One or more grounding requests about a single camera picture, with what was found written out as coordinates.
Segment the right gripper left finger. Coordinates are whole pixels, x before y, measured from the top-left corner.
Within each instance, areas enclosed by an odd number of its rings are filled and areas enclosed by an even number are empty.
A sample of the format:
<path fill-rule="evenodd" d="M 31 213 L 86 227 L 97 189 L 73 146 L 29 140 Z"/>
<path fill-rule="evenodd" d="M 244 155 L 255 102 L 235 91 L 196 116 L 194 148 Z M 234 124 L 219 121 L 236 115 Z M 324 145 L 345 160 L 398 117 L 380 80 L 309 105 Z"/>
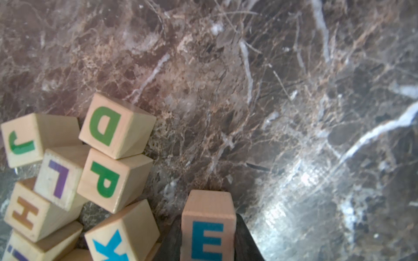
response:
<path fill-rule="evenodd" d="M 181 216 L 178 215 L 163 239 L 153 261 L 179 261 L 182 244 Z"/>

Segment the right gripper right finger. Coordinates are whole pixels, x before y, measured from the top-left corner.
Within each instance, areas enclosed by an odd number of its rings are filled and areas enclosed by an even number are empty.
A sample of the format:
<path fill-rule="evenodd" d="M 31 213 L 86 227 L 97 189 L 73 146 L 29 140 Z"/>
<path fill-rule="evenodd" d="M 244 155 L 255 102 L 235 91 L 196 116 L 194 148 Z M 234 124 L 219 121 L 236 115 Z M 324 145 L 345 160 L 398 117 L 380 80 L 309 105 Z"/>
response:
<path fill-rule="evenodd" d="M 243 217 L 237 216 L 235 232 L 235 260 L 236 261 L 264 261 Z"/>

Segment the wooden block letter E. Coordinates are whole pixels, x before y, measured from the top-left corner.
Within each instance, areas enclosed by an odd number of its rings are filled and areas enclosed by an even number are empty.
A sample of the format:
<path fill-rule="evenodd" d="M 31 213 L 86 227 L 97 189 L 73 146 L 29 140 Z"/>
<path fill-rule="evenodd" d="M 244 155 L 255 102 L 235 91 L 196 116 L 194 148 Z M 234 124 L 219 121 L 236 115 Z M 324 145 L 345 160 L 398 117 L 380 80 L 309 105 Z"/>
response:
<path fill-rule="evenodd" d="M 237 216 L 229 192 L 191 190 L 181 216 L 181 261 L 233 261 Z"/>

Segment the wooden block letter D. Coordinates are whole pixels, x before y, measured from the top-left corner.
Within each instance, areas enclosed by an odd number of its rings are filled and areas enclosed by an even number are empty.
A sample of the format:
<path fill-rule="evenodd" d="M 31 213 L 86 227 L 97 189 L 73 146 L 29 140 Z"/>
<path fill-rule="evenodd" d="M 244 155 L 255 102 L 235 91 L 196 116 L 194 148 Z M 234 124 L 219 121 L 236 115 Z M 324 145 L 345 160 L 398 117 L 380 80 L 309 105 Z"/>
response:
<path fill-rule="evenodd" d="M 135 105 L 95 93 L 79 139 L 113 159 L 144 152 L 157 118 Z"/>

